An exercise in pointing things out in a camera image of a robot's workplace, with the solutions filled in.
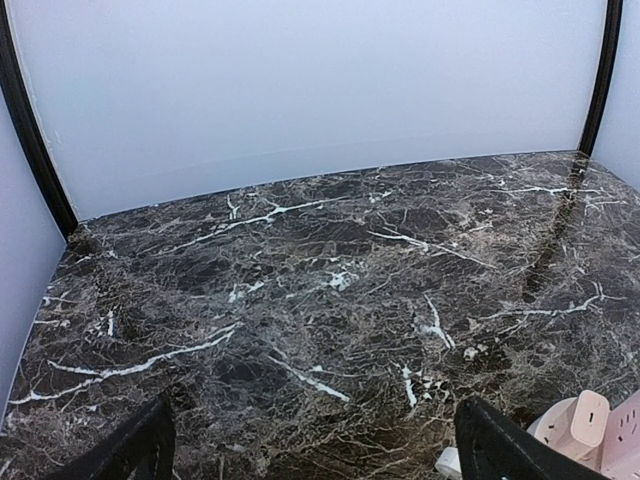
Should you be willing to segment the pink cube socket adapter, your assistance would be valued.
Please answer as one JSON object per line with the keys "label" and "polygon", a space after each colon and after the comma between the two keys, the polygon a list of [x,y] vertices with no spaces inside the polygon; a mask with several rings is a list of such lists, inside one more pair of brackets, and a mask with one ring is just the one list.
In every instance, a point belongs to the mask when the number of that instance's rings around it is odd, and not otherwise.
{"label": "pink cube socket adapter", "polygon": [[611,411],[602,443],[601,473],[609,479],[639,480],[639,392]]}

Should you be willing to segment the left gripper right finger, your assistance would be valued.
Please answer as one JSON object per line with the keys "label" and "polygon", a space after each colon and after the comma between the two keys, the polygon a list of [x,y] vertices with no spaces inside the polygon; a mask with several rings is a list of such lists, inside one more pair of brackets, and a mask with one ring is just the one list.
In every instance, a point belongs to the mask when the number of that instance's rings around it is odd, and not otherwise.
{"label": "left gripper right finger", "polygon": [[464,480],[606,480],[545,446],[479,397],[458,404],[454,425]]}

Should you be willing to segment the pink charger plug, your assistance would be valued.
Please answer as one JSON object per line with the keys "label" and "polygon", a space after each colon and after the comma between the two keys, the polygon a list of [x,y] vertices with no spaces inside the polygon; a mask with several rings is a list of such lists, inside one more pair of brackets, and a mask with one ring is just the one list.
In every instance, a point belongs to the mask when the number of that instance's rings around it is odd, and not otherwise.
{"label": "pink charger plug", "polygon": [[610,404],[604,396],[591,390],[582,391],[570,422],[571,438],[586,451],[596,448],[604,438],[609,413]]}

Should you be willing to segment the pink round power socket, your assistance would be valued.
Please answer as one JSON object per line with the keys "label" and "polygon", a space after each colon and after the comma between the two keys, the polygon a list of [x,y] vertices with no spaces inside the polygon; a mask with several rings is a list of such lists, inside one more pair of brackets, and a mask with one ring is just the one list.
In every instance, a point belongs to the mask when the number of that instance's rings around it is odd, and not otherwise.
{"label": "pink round power socket", "polygon": [[555,403],[527,428],[527,432],[545,445],[555,447],[570,430],[577,400],[577,397],[570,397]]}

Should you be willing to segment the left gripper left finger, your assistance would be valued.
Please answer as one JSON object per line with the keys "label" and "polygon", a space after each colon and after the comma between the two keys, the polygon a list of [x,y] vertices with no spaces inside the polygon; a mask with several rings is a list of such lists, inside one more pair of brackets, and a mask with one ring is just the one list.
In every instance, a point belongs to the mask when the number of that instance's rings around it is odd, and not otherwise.
{"label": "left gripper left finger", "polygon": [[144,404],[109,436],[49,479],[170,479],[176,430],[168,397]]}

